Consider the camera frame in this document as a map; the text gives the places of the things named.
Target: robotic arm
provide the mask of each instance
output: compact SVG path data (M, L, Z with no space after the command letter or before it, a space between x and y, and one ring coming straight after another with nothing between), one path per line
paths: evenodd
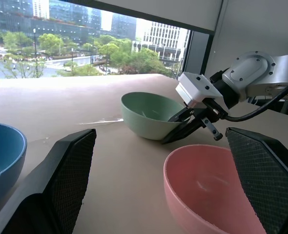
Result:
M214 74L210 81L204 75L182 73L176 91L186 107L169 121L185 121L170 132L162 143L183 139L200 127L207 127L215 140L223 135L214 127L219 119L244 121L265 111L280 99L288 100L288 55L272 57L262 52L249 52L236 59L225 71ZM230 117L229 109L248 97L274 97L264 106L244 117Z

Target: white building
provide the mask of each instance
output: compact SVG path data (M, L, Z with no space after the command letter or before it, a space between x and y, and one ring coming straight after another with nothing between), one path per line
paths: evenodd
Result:
M133 51L139 51L143 45L158 53L161 59L180 62L185 54L190 30L142 20L141 41L134 41Z
M50 18L50 2L49 0L33 0L33 16L39 18Z
M142 42L151 45L165 46L175 49L186 47L189 30L163 23L148 21L142 36Z

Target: mesh texture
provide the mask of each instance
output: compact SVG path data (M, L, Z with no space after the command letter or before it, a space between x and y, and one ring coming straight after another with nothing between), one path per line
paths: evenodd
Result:
M71 234L88 185L95 133L89 133L70 149L60 162L48 190L62 233Z
M267 234L278 234L288 217L288 174L262 143L233 131L227 139L255 213Z

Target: beige tabletop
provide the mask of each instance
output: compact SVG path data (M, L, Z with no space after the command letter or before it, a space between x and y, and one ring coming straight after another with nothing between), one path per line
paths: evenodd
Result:
M74 233L183 234L165 201L164 161L184 145L228 147L226 137L215 141L207 129L199 129L186 139L161 145L137 137L119 120L123 94L145 91L183 102L176 85L176 80L155 74L0 80L0 122L20 129L28 139L21 175L0 209L58 139L96 128L89 184ZM231 114L241 116L256 108L240 103ZM266 111L239 123L220 120L214 125L223 134L231 126L259 132L288 148L288 116L277 112Z

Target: bowl rim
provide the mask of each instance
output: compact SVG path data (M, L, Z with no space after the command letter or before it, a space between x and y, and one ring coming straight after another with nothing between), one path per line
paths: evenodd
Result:
M176 102L177 104L181 105L182 108L184 108L184 106L183 106L181 103L179 103L178 101L175 101L175 100L173 100L173 99L171 99L171 98L168 98L168 97L165 97L165 96L162 96L162 95L159 95L159 94L155 94L155 93L149 93L149 92L129 92L129 93L126 93L126 94L122 95L122 97L120 98L121 105L122 105L124 108L126 108L127 110L129 110L129 111L131 111L132 113L134 113L135 115L137 115L137 116L141 116L141 117L144 117L144 118L147 118L147 119L150 119L150 120L154 120L154 121L158 121L158 122L162 122L162 123L177 123L177 124L183 123L183 122L187 121L188 119L190 119L190 118L187 118L186 120L184 120L184 121L182 121L182 122L169 122L169 121L157 120L157 119L149 118L149 117L146 117L146 116L142 116L142 115L136 113L135 111L132 111L130 108L128 108L128 107L123 103L123 98L124 98L125 96L130 95L130 94L135 94L135 93L152 94L152 95L155 95L155 96L160 96L160 97L162 97L162 98L166 98L166 99L168 99L168 100L171 100L171 101L173 101L173 102Z
M177 151L183 149L183 148L189 148L189 147L199 147L199 146L206 146L206 147L210 147L210 148L216 148L216 149L222 149L222 150L227 150L229 152L231 152L230 149L228 148L224 148L224 147L219 147L219 146L214 146L214 145L204 145L204 144L193 144L193 145L186 145L186 146L182 146L178 149L175 149L174 151L172 151L168 157L165 160L164 163L164 182L167 184L167 186L170 188L170 191L172 193L172 195L178 200L178 202L180 203L180 205L182 207L184 207L186 209L186 211L192 215L195 219L199 220L200 222L202 222L204 225L206 225L208 228L213 229L214 231L216 231L219 234L229 234L223 230L221 230L220 228L218 228L217 226L215 226L214 224L208 222L207 220L203 219L200 215L196 214L195 212L193 212L181 199L180 197L175 193L173 187L171 186L167 173L166 173L166 165L168 163L168 160L170 159L170 157Z
M7 166L5 169L3 169L2 171L0 171L0 174L4 173L5 171L7 171L8 169L10 169L18 160L20 160L20 158L23 156L23 154L25 153L26 151L26 148L27 148L27 138L26 136L20 131L18 130L17 128L14 128L12 126L9 126L7 124L3 124L3 123L0 123L1 126L3 127L6 127L6 128L10 128L12 130L14 130L15 132L17 132L23 139L23 146L22 146L22 150L20 152L20 154L17 156L17 158L9 165Z

